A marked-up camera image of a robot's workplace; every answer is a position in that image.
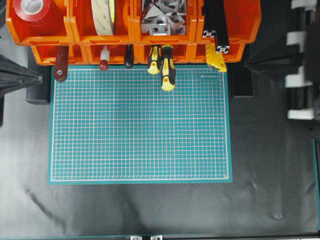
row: black handle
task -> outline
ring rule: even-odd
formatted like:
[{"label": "black handle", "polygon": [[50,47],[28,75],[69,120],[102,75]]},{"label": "black handle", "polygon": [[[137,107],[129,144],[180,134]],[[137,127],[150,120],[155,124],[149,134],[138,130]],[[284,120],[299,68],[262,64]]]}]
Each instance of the black handle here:
[{"label": "black handle", "polygon": [[127,69],[132,69],[134,66],[134,46],[133,45],[127,45],[125,48],[124,66]]}]

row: yellow screwdriver handle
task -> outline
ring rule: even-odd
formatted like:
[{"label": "yellow screwdriver handle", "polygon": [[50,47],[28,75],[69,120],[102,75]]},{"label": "yellow screwdriver handle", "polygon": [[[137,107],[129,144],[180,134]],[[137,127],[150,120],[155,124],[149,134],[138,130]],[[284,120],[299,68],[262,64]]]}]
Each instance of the yellow screwdriver handle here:
[{"label": "yellow screwdriver handle", "polygon": [[153,45],[148,56],[148,72],[150,74],[158,74],[161,68],[161,61],[161,48],[158,45]]},{"label": "yellow screwdriver handle", "polygon": [[164,45],[162,50],[162,68],[161,74],[161,88],[165,91],[172,91],[176,86],[176,69],[174,65],[173,50],[171,45]]}]

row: orange plastic bin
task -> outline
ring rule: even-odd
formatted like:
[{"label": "orange plastic bin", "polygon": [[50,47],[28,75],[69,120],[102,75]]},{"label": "orange plastic bin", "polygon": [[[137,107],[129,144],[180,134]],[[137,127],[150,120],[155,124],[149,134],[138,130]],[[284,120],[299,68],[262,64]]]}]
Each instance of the orange plastic bin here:
[{"label": "orange plastic bin", "polygon": [[[193,45],[192,44],[172,44],[173,46],[173,62],[175,64],[187,64],[192,60]],[[141,63],[148,64],[148,56],[151,50],[151,45],[142,45],[140,53]]]},{"label": "orange plastic bin", "polygon": [[[202,15],[204,0],[197,0],[198,21],[192,63],[206,62],[205,45],[214,38],[204,38],[205,16]],[[226,24],[228,28],[230,50],[223,55],[228,63],[241,61],[245,45],[256,40],[261,23],[260,0],[224,0]]]},{"label": "orange plastic bin", "polygon": [[[58,45],[32,46],[31,49],[32,49],[36,63],[39,65],[47,65],[47,66],[55,65],[58,47],[59,47]],[[86,48],[84,46],[79,46],[79,45],[70,45],[68,63],[71,65],[87,65],[89,62],[88,62]]]},{"label": "orange plastic bin", "polygon": [[55,0],[62,15],[64,26],[54,35],[45,35],[33,31],[33,28],[21,20],[13,7],[14,0],[6,1],[6,24],[13,41],[20,46],[34,45],[68,45],[74,43],[74,37],[69,22],[69,0]]},{"label": "orange plastic bin", "polygon": [[192,44],[195,41],[197,31],[197,1],[186,0],[186,34],[169,36],[151,36],[149,33],[142,34],[141,21],[142,0],[134,0],[134,38],[135,43],[144,44]]},{"label": "orange plastic bin", "polygon": [[[92,65],[98,65],[100,62],[100,53],[103,49],[104,45],[89,45],[85,46],[86,53],[88,56],[88,62]],[[109,45],[110,49],[110,60],[109,64],[124,64],[125,61],[125,52],[126,52],[126,45]],[[134,63],[138,64],[139,61],[139,54],[138,54],[138,46],[135,45],[133,47],[133,55],[134,55]]]},{"label": "orange plastic bin", "polygon": [[[230,43],[228,54],[224,54],[223,58],[226,63],[237,63],[241,60],[245,49],[244,43]],[[191,63],[206,63],[206,44],[192,44]]]},{"label": "orange plastic bin", "polygon": [[70,1],[70,23],[76,44],[133,44],[134,43],[134,0],[116,0],[115,34],[97,35],[90,0]]}]

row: red tape roll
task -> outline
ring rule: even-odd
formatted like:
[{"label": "red tape roll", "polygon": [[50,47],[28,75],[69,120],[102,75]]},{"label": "red tape roll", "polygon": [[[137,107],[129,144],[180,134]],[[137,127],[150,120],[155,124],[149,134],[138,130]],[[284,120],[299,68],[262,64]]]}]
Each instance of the red tape roll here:
[{"label": "red tape roll", "polygon": [[13,0],[19,18],[32,27],[32,31],[53,35],[61,30],[64,19],[54,0]]}]

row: green cutting mat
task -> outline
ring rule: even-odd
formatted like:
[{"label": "green cutting mat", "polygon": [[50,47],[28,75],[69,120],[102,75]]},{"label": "green cutting mat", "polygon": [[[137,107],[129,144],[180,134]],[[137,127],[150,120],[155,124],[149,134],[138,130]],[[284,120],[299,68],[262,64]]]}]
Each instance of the green cutting mat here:
[{"label": "green cutting mat", "polygon": [[52,79],[49,182],[231,182],[227,75],[176,68],[171,92],[146,66],[73,66]]}]

